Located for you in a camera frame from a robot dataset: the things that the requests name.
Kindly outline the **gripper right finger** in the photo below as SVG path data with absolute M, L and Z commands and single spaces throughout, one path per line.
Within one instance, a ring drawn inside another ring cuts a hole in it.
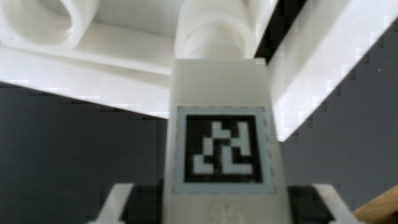
M 315 184 L 313 187 L 335 218 L 329 224 L 363 224 L 349 209 L 335 186 L 329 184 Z

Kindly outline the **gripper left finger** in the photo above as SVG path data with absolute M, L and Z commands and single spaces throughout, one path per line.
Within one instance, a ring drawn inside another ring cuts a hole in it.
M 121 216 L 134 186 L 134 183 L 118 183 L 112 186 L 98 217 L 88 224 L 127 224 Z

